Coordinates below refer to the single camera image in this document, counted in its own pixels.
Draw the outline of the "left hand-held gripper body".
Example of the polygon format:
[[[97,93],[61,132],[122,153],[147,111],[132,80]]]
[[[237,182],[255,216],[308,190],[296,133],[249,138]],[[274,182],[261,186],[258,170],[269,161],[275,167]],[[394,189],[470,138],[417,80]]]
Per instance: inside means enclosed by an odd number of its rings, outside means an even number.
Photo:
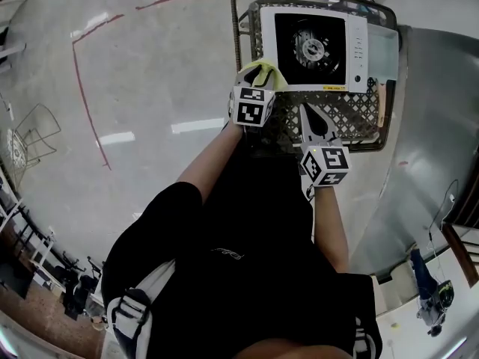
[[[263,127],[272,113],[275,91],[234,85],[228,101],[233,122],[241,126]]]

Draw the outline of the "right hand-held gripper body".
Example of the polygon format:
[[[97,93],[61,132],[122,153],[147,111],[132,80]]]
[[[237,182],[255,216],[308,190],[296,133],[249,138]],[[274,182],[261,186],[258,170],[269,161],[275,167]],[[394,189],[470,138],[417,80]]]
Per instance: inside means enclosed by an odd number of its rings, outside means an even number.
[[[313,187],[338,185],[350,172],[349,149],[340,138],[306,141],[301,144],[303,157],[300,166]]]

